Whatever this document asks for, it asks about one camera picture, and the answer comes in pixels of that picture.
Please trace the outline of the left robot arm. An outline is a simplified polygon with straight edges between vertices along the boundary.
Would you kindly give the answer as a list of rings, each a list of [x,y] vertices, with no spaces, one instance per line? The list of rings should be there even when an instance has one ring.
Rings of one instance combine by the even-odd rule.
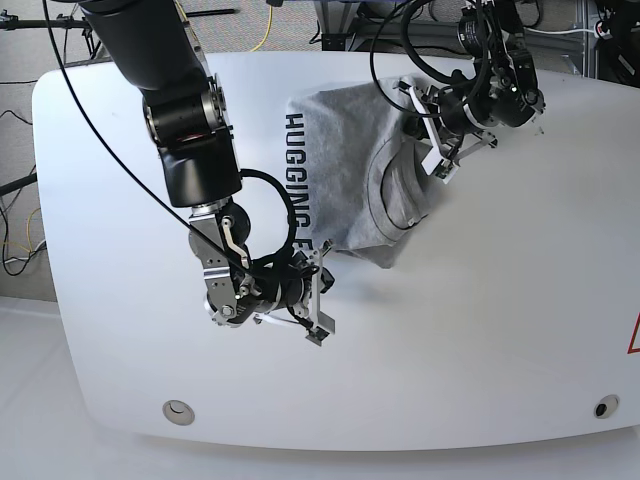
[[[542,114],[545,101],[514,2],[468,1],[462,9],[457,38],[473,59],[471,79],[459,70],[445,75],[417,53],[409,26],[414,13],[425,4],[407,4],[400,20],[401,45],[414,65],[442,86],[422,90],[402,83],[400,89],[421,118],[417,133],[426,134],[431,144],[422,166],[427,174],[443,179],[470,152],[461,149],[467,136],[477,139],[473,148],[494,148],[497,139],[490,128],[518,128]]]

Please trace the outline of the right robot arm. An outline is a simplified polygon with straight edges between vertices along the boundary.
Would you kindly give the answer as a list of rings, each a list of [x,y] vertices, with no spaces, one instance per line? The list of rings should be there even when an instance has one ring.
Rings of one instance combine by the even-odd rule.
[[[130,84],[143,96],[169,196],[167,208],[188,208],[189,243],[203,268],[204,305],[220,326],[237,327],[284,309],[312,341],[335,331],[320,309],[334,283],[320,252],[299,250],[297,220],[284,186],[271,175],[240,169],[224,93],[190,40],[173,1],[82,1],[92,30]],[[251,223],[234,202],[244,179],[271,185],[287,213],[287,235],[275,252],[254,259]]]

